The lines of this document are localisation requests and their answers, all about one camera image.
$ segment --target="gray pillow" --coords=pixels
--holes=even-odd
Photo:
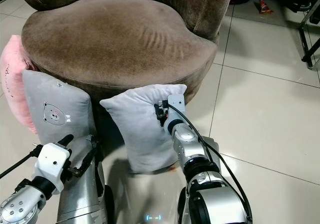
[[[177,161],[171,136],[160,127],[154,104],[183,94],[186,85],[148,85],[127,90],[100,104],[117,124],[133,172],[158,170]]]
[[[95,134],[90,96],[42,72],[23,70],[26,101],[41,144]]]

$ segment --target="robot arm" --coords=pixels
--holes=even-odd
[[[38,157],[34,178],[32,181],[24,179],[15,189],[15,193],[0,204],[0,223],[36,223],[38,213],[43,209],[46,201],[52,194],[59,194],[63,190],[63,183],[67,179],[70,165],[69,157],[72,153],[65,146],[72,139],[72,135],[67,135],[57,143],[36,147],[40,152],[31,155]]]
[[[181,191],[178,203],[179,224],[252,223],[243,201],[221,176],[216,164],[218,156],[201,144],[197,130],[191,129],[177,112],[184,114],[184,107],[183,95],[170,95],[168,101],[155,105],[162,123],[167,117],[163,126],[172,137],[186,177],[186,188]]]

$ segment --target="black wire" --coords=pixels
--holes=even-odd
[[[20,166],[22,163],[24,163],[26,160],[28,160],[30,157],[32,157],[31,154],[28,154],[26,157],[22,158],[20,161],[18,161],[16,164],[11,166],[9,169],[5,170],[3,173],[0,174],[0,179],[7,175],[9,172],[13,171],[16,169],[18,166]]]
[[[183,119],[186,120],[186,122],[190,125],[190,127],[195,131],[195,133],[198,135],[200,141],[202,142],[202,144],[205,146],[206,148],[206,152],[209,156],[209,159],[210,161],[213,163],[213,160],[212,160],[212,157],[210,155],[210,152],[208,150],[208,148],[210,150],[212,150],[218,157],[219,159],[223,162],[224,166],[226,167],[227,171],[229,172],[231,178],[233,179],[233,181],[235,182],[237,188],[239,189],[240,193],[241,193],[241,196],[243,197],[243,199],[239,196],[238,192],[235,191],[235,189],[227,182],[227,180],[224,180],[226,181],[226,183],[237,193],[237,195],[239,196],[241,202],[243,203],[243,206],[244,208],[246,209],[246,213],[249,217],[249,221],[251,222],[252,221],[252,212],[251,212],[251,207],[250,207],[250,203],[249,203],[249,200],[245,194],[245,191],[242,189],[240,183],[238,182],[237,178],[235,177],[235,175],[233,174],[233,172],[231,171],[231,169],[229,168],[229,166],[227,165],[227,163],[225,162],[224,158],[220,155],[219,152],[217,152],[212,146],[210,146],[208,143],[205,142],[205,140],[203,139],[203,137],[199,134],[199,132],[197,131],[197,129],[194,127],[194,125],[192,125],[192,123],[188,120],[188,118],[181,113],[180,110],[178,110],[176,107],[172,106],[171,104],[168,104],[168,106],[170,108],[172,108],[173,110],[175,110]]]

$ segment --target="brown armchair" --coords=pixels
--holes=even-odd
[[[88,92],[98,108],[149,84],[186,84],[191,100],[216,55],[230,0],[25,1],[38,10],[22,30],[32,61]]]

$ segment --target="red package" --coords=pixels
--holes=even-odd
[[[260,5],[261,5],[260,14],[271,14],[273,12],[272,10],[269,9],[269,7],[266,5],[264,0],[260,0]]]

